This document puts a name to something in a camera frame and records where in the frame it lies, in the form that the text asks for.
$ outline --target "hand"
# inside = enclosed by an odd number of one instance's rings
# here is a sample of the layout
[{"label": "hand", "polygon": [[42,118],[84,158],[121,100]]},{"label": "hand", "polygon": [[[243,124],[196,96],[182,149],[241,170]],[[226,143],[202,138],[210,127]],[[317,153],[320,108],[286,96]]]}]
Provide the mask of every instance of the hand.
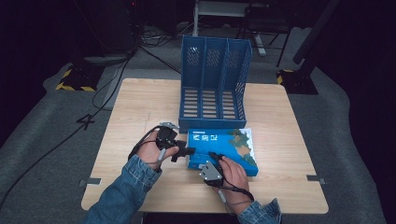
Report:
[{"label": "hand", "polygon": [[169,147],[168,149],[166,149],[165,154],[163,155],[163,159],[161,161],[158,161],[161,151],[155,144],[157,133],[158,132],[151,133],[136,153],[136,155],[143,162],[147,163],[148,166],[153,170],[157,170],[166,158],[171,157],[178,152],[178,147]]},{"label": "hand", "polygon": [[[223,170],[225,179],[228,181],[224,180],[224,187],[232,187],[234,185],[240,189],[249,191],[247,173],[240,164],[226,157],[222,157],[219,164]],[[221,192],[225,196],[227,204],[238,216],[252,203],[250,198],[241,192],[235,192],[229,189],[222,189]]]}]

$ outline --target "table top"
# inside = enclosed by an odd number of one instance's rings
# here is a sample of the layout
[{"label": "table top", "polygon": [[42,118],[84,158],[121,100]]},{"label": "table top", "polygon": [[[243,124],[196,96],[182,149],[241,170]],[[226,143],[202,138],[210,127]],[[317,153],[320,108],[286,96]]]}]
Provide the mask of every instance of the table top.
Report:
[{"label": "table top", "polygon": [[[177,124],[180,81],[125,78],[100,146],[92,178],[101,185],[86,188],[82,208],[88,210],[119,175],[136,142],[163,121]],[[282,213],[325,214],[328,205],[318,181],[288,95],[279,85],[246,85],[244,108],[252,130],[257,176],[250,192],[261,204],[278,199]],[[186,134],[177,139],[186,140]],[[163,174],[148,193],[142,212],[225,213],[219,196],[199,171],[187,169],[185,158],[163,162]]]}]

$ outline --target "chair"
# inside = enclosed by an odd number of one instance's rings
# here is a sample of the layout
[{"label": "chair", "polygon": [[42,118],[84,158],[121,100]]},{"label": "chair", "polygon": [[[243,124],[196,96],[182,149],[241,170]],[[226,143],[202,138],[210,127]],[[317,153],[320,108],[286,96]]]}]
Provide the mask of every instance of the chair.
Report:
[{"label": "chair", "polygon": [[289,40],[291,28],[292,22],[291,20],[288,20],[282,4],[277,0],[251,1],[248,7],[245,8],[245,17],[236,38],[239,37],[241,32],[243,39],[245,38],[246,33],[256,35],[274,35],[274,38],[269,43],[269,45],[272,45],[279,35],[285,34],[285,42],[283,43],[279,59],[276,63],[276,67],[279,67],[285,47]]}]

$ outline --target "gray carpet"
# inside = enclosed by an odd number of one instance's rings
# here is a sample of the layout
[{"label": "gray carpet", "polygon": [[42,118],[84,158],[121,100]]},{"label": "gray carpet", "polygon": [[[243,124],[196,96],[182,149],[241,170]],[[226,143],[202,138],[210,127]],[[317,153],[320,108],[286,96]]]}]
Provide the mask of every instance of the gray carpet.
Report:
[{"label": "gray carpet", "polygon": [[[299,67],[292,62],[292,56],[308,32],[293,30],[280,68]],[[227,27],[200,33],[217,37],[234,37],[235,34],[235,29]],[[181,41],[174,40],[148,50],[180,67],[180,47]],[[263,58],[253,51],[248,82],[276,83],[279,50],[269,49],[267,53]],[[43,83],[46,96],[1,148],[0,197],[25,169],[72,133],[79,126],[78,119],[95,113],[94,92],[55,90],[67,67],[68,64]],[[99,88],[115,76],[117,68],[115,65],[105,70]],[[158,69],[166,72],[159,75],[155,72]],[[138,51],[123,77],[178,79],[179,74]],[[375,183],[349,132],[346,94],[318,69],[311,77],[319,95],[290,95],[289,98],[317,174],[327,182],[322,188],[330,210],[325,215],[286,214],[283,223],[385,223]],[[94,103],[101,105],[114,87],[113,82],[98,92]],[[80,207],[84,188],[79,187],[78,182],[90,176],[110,114],[100,112],[87,131],[77,132],[29,172],[9,194],[0,213],[0,223],[77,223],[81,220],[86,212]],[[137,214],[132,222],[139,223],[140,215]]]}]

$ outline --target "person's left hand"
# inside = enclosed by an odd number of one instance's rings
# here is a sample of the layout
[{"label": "person's left hand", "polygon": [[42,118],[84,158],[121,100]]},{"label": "person's left hand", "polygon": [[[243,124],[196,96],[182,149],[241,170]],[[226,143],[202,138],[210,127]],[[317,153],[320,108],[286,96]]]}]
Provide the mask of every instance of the person's left hand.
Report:
[{"label": "person's left hand", "polygon": [[166,149],[165,154],[163,155],[163,159],[161,161],[158,161],[158,157],[160,156],[161,151],[157,148],[157,145],[155,144],[157,133],[158,132],[151,133],[136,153],[136,155],[153,170],[157,170],[160,167],[162,161],[164,161],[168,157],[175,155],[178,152],[178,147],[169,147],[168,149]]}]

